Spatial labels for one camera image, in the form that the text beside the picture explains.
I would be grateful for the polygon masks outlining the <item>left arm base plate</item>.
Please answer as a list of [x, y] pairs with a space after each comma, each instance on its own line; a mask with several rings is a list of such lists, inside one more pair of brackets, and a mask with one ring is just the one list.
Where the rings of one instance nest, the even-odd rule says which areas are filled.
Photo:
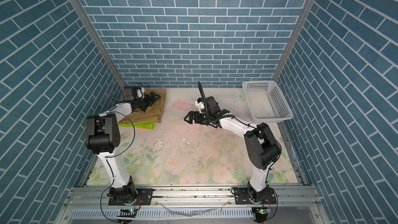
[[111, 188], [107, 196], [109, 197], [108, 205], [111, 206], [146, 206], [151, 204], [153, 189], [139, 188], [129, 192], [128, 190]]

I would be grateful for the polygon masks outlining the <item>neon green shorts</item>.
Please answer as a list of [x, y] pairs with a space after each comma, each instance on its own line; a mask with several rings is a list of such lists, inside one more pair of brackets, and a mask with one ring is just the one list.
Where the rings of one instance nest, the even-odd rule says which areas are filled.
[[156, 122], [154, 121], [143, 121], [143, 122], [138, 122], [138, 123], [119, 123], [118, 126], [121, 127], [129, 127], [132, 128], [133, 126], [135, 128], [141, 128], [141, 129], [148, 129], [148, 130], [153, 130], [155, 127]]

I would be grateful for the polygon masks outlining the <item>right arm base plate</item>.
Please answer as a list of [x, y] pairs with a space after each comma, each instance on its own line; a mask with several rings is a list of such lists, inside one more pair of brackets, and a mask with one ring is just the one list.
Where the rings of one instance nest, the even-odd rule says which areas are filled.
[[260, 192], [256, 192], [251, 187], [233, 187], [231, 188], [231, 193], [237, 205], [277, 203], [276, 193], [270, 186], [267, 186]]

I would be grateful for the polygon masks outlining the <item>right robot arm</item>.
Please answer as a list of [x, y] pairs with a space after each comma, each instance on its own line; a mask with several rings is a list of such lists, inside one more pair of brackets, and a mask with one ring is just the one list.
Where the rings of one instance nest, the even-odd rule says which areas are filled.
[[214, 114], [190, 111], [184, 121], [226, 129], [241, 137], [245, 141], [249, 160], [254, 166], [248, 188], [258, 195], [268, 187], [268, 176], [272, 166], [282, 155], [282, 147], [267, 124], [254, 125], [244, 122], [227, 110]]

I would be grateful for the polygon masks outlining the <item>tan brown shorts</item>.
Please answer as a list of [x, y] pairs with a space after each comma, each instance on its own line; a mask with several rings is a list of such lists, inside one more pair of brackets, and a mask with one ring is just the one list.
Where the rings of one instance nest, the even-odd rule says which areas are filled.
[[145, 112], [133, 111], [133, 101], [124, 101], [122, 98], [122, 101], [119, 102], [118, 108], [116, 110], [119, 123], [133, 124], [143, 121], [154, 121], [156, 123], [160, 123], [165, 108], [166, 90], [145, 88], [144, 98], [147, 98], [147, 95], [150, 92], [154, 92], [160, 95], [161, 98], [157, 100], [152, 106], [148, 107]]

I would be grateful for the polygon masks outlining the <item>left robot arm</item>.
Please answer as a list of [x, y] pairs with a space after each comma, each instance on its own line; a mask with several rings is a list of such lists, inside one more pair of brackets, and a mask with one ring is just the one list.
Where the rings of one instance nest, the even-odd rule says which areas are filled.
[[124, 98], [109, 110], [92, 115], [86, 122], [86, 147], [102, 161], [110, 178], [108, 196], [114, 199], [137, 198], [132, 175], [124, 166], [122, 154], [131, 147], [120, 148], [121, 127], [154, 129], [164, 111], [166, 91], [142, 87], [126, 88]]

